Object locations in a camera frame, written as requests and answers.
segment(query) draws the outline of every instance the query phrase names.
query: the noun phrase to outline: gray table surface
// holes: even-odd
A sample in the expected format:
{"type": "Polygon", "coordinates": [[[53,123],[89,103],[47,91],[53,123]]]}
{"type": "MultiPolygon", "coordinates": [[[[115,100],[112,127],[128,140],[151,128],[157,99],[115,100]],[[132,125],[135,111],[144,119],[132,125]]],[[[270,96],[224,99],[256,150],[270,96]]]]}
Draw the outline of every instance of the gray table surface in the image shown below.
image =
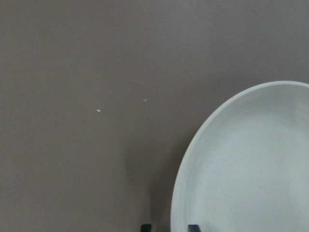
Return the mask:
{"type": "Polygon", "coordinates": [[[0,2],[0,231],[169,231],[224,101],[309,82],[309,1],[0,2]]]}

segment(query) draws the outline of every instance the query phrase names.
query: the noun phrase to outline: plate surface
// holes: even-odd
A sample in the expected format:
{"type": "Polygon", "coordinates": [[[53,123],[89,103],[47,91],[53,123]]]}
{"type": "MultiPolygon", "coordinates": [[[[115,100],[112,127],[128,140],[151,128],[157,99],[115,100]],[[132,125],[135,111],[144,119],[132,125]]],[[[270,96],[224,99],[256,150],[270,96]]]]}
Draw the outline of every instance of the plate surface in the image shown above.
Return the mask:
{"type": "Polygon", "coordinates": [[[201,126],[179,168],[171,231],[309,231],[309,85],[254,86],[201,126]]]}

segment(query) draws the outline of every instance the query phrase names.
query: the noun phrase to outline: speckled white plate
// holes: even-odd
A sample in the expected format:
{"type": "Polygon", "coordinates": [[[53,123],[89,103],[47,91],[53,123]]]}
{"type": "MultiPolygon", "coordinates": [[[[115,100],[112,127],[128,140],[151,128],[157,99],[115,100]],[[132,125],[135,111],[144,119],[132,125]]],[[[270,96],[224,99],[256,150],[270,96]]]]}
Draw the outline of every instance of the speckled white plate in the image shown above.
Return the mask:
{"type": "Polygon", "coordinates": [[[254,86],[196,133],[175,182],[171,231],[309,231],[309,85],[254,86]]]}

